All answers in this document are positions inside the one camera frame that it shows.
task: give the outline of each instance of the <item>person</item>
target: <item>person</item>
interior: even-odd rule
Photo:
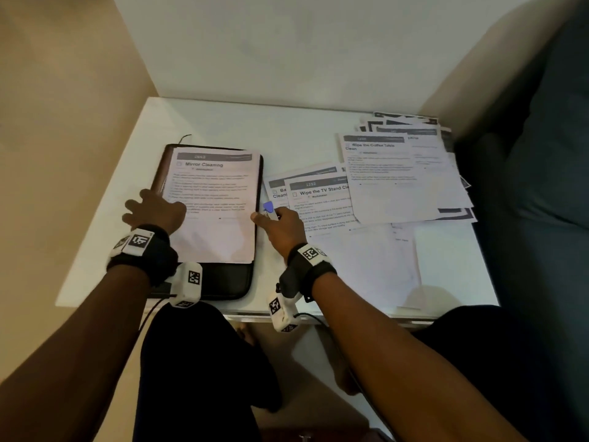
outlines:
[[[177,230],[186,208],[149,190],[123,221]],[[287,262],[306,243],[296,212],[254,213]],[[90,441],[138,337],[148,268],[109,265],[80,307],[0,385],[5,442]],[[501,309],[461,307],[409,333],[333,272],[312,295],[364,393],[403,441],[565,439],[572,431],[541,350]],[[251,406],[281,405],[276,375],[247,332],[212,305],[166,304],[141,350],[134,441],[260,440]]]

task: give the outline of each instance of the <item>forearm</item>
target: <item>forearm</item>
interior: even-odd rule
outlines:
[[[119,265],[0,385],[0,434],[11,441],[92,436],[136,341],[146,274]]]
[[[446,359],[335,274],[315,281],[313,297],[365,392],[403,440],[523,440]]]

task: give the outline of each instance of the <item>sofa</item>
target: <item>sofa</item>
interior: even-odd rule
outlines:
[[[589,439],[589,0],[456,143],[495,291]]]

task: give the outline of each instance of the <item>bare foot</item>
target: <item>bare foot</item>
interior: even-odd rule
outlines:
[[[255,346],[257,344],[256,337],[252,334],[252,331],[246,322],[240,322],[237,327],[235,327],[235,331],[240,338],[250,346]]]

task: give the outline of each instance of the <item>wire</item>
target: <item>wire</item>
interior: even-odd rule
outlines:
[[[141,334],[141,331],[143,330],[143,327],[145,326],[145,323],[147,322],[147,320],[149,319],[149,315],[151,315],[151,312],[153,312],[156,307],[158,307],[158,305],[164,300],[165,298],[161,298],[158,302],[156,302],[156,304],[151,308],[151,310],[149,311],[149,313],[147,314],[147,316],[145,317],[145,319],[143,320],[143,322],[141,323],[141,326],[139,327],[139,331],[137,332],[137,334]]]
[[[180,144],[184,138],[191,137],[191,136],[192,136],[192,133],[189,133],[187,135],[184,135],[183,137],[181,137],[180,141],[178,141],[178,144]]]
[[[319,319],[315,315],[312,315],[311,313],[299,312],[296,315],[293,315],[293,318],[297,318],[300,315],[310,316],[311,318],[317,320],[319,322],[319,324],[327,330],[329,336],[331,337],[331,340],[333,341],[333,345],[335,346],[335,348],[337,349],[337,352],[339,353],[339,356],[342,358],[343,362],[346,364],[346,369],[350,373],[352,380],[354,380],[354,383],[356,384],[356,386],[358,386],[358,390],[364,396],[364,398],[366,399],[368,404],[371,406],[371,408],[375,412],[375,414],[378,416],[380,421],[385,424],[385,426],[389,429],[391,434],[394,434],[393,429],[389,426],[388,422],[385,420],[385,418],[382,416],[382,414],[380,414],[378,409],[376,409],[376,407],[372,404],[372,401],[370,400],[370,398],[368,397],[368,395],[364,391],[364,388],[360,384],[360,381],[356,377],[356,374],[354,374],[354,371],[352,371],[352,368],[350,368],[350,364],[348,363],[348,359],[343,355],[342,349],[340,349],[339,345],[337,344],[337,341],[335,339],[335,336],[333,335],[331,328],[329,328],[329,326],[327,324],[325,324],[321,319]]]

